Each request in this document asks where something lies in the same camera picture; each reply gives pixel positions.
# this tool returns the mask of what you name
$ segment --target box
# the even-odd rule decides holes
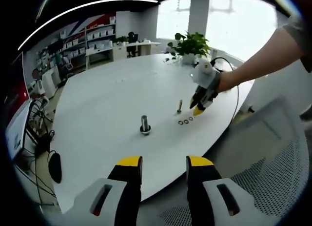
[[[100,32],[101,37],[106,37],[107,36],[107,30],[103,30]]]
[[[80,48],[79,49],[80,54],[84,54],[86,52],[85,48]]]
[[[78,56],[78,55],[79,55],[78,50],[75,50],[75,51],[73,51],[72,53],[73,53],[73,57],[75,57],[75,56]]]
[[[72,47],[72,46],[73,46],[73,43],[71,41],[66,44],[67,48]]]
[[[116,16],[109,17],[109,24],[115,24],[116,23]]]
[[[92,40],[92,39],[93,39],[93,34],[88,34],[88,35],[87,35],[87,39],[88,39],[88,41],[89,41],[89,40]]]
[[[109,35],[112,35],[112,34],[114,34],[114,30],[113,30],[113,29],[107,30],[107,35],[108,35],[108,36],[109,36]]]
[[[94,38],[99,38],[99,32],[94,33]]]
[[[59,35],[60,35],[61,39],[65,39],[66,38],[66,30],[61,31]]]
[[[95,48],[95,44],[94,43],[89,43],[89,49],[94,49]]]
[[[104,48],[105,48],[105,45],[103,42],[97,43],[97,49],[104,49]]]
[[[78,44],[78,39],[74,39],[73,40],[73,45],[77,45]]]

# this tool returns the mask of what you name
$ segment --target window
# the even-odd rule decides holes
[[[174,39],[189,27],[191,0],[165,0],[158,7],[156,38]]]
[[[261,0],[210,0],[206,38],[210,46],[243,61],[277,28],[275,7]]]

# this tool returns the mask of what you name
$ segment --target black chair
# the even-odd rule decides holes
[[[137,42],[138,34],[134,34],[134,32],[128,33],[128,41],[129,43],[135,43]],[[127,47],[128,57],[133,58],[136,57],[136,54],[138,54],[137,46],[130,46]]]

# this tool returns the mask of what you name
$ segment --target sleeve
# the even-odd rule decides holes
[[[294,38],[303,51],[312,52],[311,35],[299,16],[291,16],[283,28]]]

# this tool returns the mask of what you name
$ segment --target human arm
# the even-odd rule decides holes
[[[304,46],[306,38],[302,36],[305,33],[293,23],[276,29],[268,42],[237,70],[221,74],[218,92],[278,71],[300,59],[308,51]]]

